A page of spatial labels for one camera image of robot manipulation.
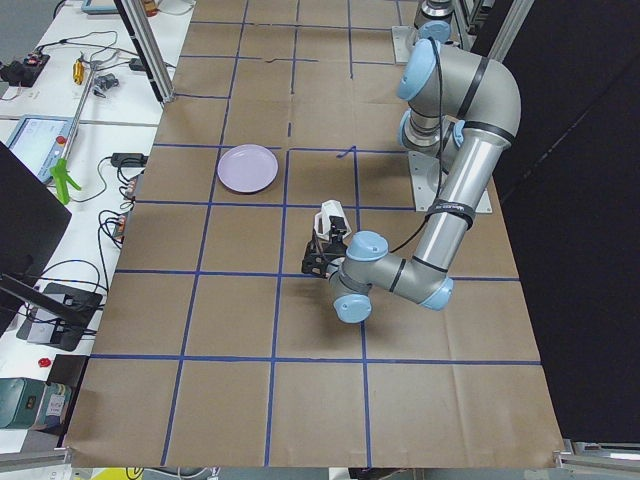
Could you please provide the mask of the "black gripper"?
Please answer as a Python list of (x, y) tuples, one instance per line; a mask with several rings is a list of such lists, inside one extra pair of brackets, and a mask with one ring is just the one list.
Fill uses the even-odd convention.
[(315, 219), (314, 232), (321, 240), (321, 258), (329, 263), (346, 256), (347, 245), (344, 238), (348, 235), (348, 222), (342, 216), (332, 215), (330, 220)]

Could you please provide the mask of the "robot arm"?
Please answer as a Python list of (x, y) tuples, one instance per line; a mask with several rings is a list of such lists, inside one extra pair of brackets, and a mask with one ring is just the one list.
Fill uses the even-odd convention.
[(377, 286), (432, 310), (443, 309), (453, 292), (448, 276), (475, 210), (501, 154), (515, 141), (521, 97), (512, 73), (500, 62), (432, 39), (418, 40), (397, 88), (409, 109), (399, 142), (409, 150), (445, 159), (444, 118), (462, 121), (462, 143), (425, 216), (410, 259), (390, 252), (380, 234), (354, 234), (344, 259), (331, 273), (333, 307), (345, 323), (360, 323), (372, 311)]
[(417, 39), (431, 38), (442, 44), (463, 47), (454, 1), (419, 1), (414, 17), (414, 28)]

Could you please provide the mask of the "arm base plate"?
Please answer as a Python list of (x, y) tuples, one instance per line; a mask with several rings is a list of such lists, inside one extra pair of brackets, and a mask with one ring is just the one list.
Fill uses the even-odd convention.
[(391, 28), (394, 61), (398, 65), (408, 62), (417, 39), (417, 30), (413, 26), (393, 26)]
[[(444, 165), (450, 169), (458, 153), (450, 152), (446, 155), (448, 156), (445, 156), (446, 161)], [(444, 182), (446, 182), (448, 174), (445, 173), (444, 170), (440, 173), (439, 160), (436, 157), (417, 151), (408, 151), (407, 158), (409, 161), (409, 173), (413, 188), (415, 210), (418, 213), (425, 213), (433, 203), (436, 193), (439, 191), (438, 182), (441, 181), (440, 187), (444, 187)], [(481, 215), (493, 213), (488, 193), (488, 183), (485, 185), (475, 212)]]

